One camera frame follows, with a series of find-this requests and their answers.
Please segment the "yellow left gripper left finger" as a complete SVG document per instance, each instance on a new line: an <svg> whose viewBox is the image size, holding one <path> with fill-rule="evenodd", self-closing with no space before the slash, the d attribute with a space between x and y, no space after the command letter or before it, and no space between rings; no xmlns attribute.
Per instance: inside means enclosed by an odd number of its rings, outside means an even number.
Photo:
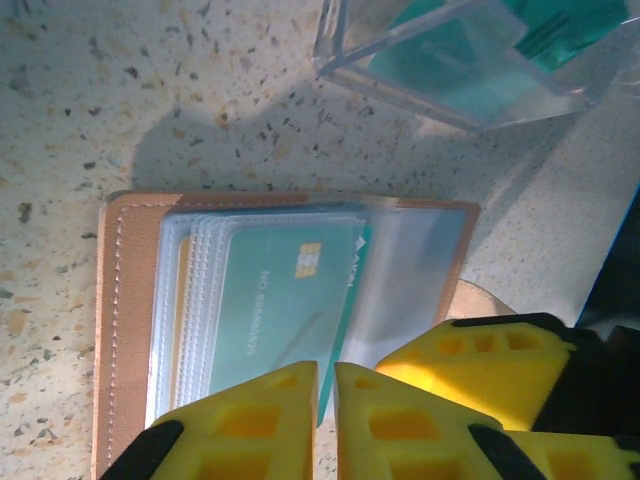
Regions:
<svg viewBox="0 0 640 480"><path fill-rule="evenodd" d="M317 364L300 361L174 409L143 430L106 479L310 479Z"/></svg>

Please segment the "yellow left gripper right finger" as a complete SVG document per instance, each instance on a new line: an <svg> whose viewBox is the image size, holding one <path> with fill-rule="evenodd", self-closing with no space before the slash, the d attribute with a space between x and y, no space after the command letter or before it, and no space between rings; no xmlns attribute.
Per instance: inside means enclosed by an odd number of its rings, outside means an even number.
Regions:
<svg viewBox="0 0 640 480"><path fill-rule="evenodd" d="M541 479L496 419L389 376L339 362L341 479Z"/></svg>

